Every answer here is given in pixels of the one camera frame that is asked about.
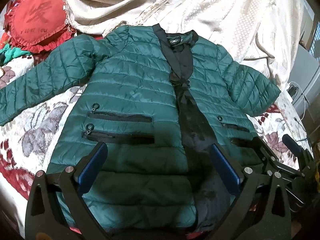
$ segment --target window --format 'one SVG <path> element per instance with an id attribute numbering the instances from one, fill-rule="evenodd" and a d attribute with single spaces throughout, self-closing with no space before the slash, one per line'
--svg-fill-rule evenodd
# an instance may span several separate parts
<path id="1" fill-rule="evenodd" d="M 309 53 L 320 61 L 320 22 L 318 22 Z"/>

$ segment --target floral bedspread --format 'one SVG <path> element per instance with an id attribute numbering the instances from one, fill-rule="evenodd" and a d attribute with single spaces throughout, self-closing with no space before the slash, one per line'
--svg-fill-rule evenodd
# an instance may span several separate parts
<path id="1" fill-rule="evenodd" d="M 33 59 L 28 57 L 12 60 L 4 67 L 6 73 L 0 78 L 0 88 L 23 75 L 32 66 Z M 11 193 L 17 191 L 28 199 L 34 174 L 38 170 L 46 171 L 65 121 L 84 88 L 73 87 L 38 106 L 26 109 L 13 121 L 0 127 L 0 173 L 12 186 L 7 186 L 6 190 Z M 298 169 L 296 157 L 281 139 L 286 133 L 296 141 L 306 138 L 304 128 L 294 117 L 300 120 L 292 104 L 280 94 L 263 115 L 249 119 L 257 134 L 268 143 L 280 162 Z M 310 150 L 306 141 L 299 144 Z M 26 201 L 23 204 L 17 203 L 17 208 L 25 210 Z"/>

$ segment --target ring zipper pull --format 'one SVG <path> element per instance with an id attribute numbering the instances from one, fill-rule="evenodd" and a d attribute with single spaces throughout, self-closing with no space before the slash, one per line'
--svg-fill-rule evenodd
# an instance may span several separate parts
<path id="1" fill-rule="evenodd" d="M 86 134 L 89 135 L 89 134 L 92 132 L 92 130 L 94 129 L 93 123 L 87 124 L 87 125 L 85 126 L 85 129 L 87 130 Z"/>
<path id="2" fill-rule="evenodd" d="M 218 116 L 217 116 L 217 119 L 220 121 L 220 123 L 221 123 L 222 126 L 225 126 L 225 124 L 224 124 L 223 121 L 222 121 L 223 118 L 222 118 L 221 115 L 218 115 Z"/>
<path id="3" fill-rule="evenodd" d="M 96 111 L 97 109 L 99 109 L 100 105 L 98 103 L 94 103 L 92 105 L 92 112 Z"/>

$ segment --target clothing label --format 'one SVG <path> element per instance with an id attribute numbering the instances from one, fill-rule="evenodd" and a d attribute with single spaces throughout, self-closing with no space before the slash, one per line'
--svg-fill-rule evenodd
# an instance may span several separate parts
<path id="1" fill-rule="evenodd" d="M 170 43 L 171 45 L 176 45 L 176 44 L 180 43 L 181 41 L 182 41 L 182 38 L 181 38 L 181 37 L 178 37 L 178 38 L 174 38 L 174 39 L 172 39 L 172 40 L 169 40 L 169 43 Z"/>

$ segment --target black metal frame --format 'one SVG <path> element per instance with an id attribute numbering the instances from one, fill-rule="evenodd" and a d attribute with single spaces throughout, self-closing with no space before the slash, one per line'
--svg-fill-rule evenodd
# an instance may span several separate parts
<path id="1" fill-rule="evenodd" d="M 303 150 L 288 135 L 283 142 L 294 153 L 300 171 L 279 162 L 276 155 L 261 138 L 252 141 L 233 140 L 233 143 L 250 147 L 256 151 L 263 162 L 262 174 L 255 173 L 250 167 L 241 167 L 221 146 L 216 148 L 223 156 L 225 165 L 232 168 L 239 186 L 239 194 L 231 207 L 210 232 L 206 240 L 242 239 L 290 239 L 291 220 L 316 196 L 316 164 L 308 150 Z M 82 199 L 89 191 L 100 169 L 91 169 L 89 180 L 79 183 L 79 177 L 88 173 L 88 165 L 97 159 L 99 165 L 108 155 L 107 146 L 98 143 L 93 151 L 83 157 L 75 166 L 68 166 L 63 172 L 45 174 L 38 171 L 33 182 L 26 212 L 26 240 L 111 240 L 110 234 L 99 225 Z M 81 231 L 78 234 L 69 229 L 57 200 L 56 192 L 62 192 L 70 213 Z"/>

